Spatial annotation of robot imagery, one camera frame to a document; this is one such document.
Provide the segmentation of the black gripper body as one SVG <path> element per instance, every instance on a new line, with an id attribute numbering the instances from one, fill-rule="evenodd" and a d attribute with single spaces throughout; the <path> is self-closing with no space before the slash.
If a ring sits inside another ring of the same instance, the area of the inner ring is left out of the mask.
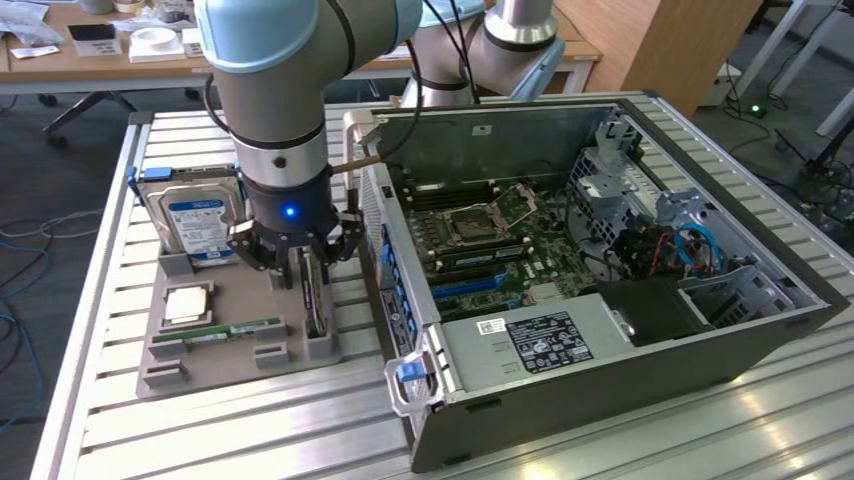
<path id="1" fill-rule="evenodd" d="M 338 226 L 339 217 L 332 202 L 330 167 L 304 184 L 295 187 L 268 187 L 243 178 L 254 219 L 280 233 L 312 231 L 327 235 Z"/>

